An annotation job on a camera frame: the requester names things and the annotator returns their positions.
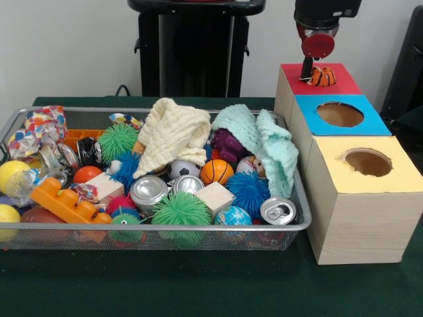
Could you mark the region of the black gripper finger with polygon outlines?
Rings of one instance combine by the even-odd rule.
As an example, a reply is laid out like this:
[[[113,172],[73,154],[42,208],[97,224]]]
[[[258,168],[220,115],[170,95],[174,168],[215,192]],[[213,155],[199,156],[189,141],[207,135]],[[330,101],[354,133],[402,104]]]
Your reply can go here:
[[[313,70],[313,58],[312,57],[305,57],[303,60],[303,65],[301,68],[301,80],[308,81],[311,78],[312,70]]]

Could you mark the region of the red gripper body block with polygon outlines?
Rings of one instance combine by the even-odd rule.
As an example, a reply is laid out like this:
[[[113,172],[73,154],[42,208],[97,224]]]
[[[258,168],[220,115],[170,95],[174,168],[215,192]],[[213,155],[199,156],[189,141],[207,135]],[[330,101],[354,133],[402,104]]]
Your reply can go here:
[[[333,30],[308,30],[301,33],[301,49],[305,57],[320,59],[329,56],[335,47]]]

